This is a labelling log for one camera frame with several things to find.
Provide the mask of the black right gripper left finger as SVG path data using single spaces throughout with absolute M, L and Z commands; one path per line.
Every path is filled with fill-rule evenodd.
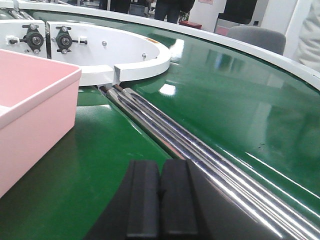
M 157 240 L 160 235 L 159 183 L 155 161 L 130 161 L 116 193 L 84 238 Z

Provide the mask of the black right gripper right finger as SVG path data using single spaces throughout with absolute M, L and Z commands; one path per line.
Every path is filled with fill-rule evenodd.
M 163 240 L 277 240 L 279 237 L 213 187 L 189 160 L 168 159 L 160 178 Z

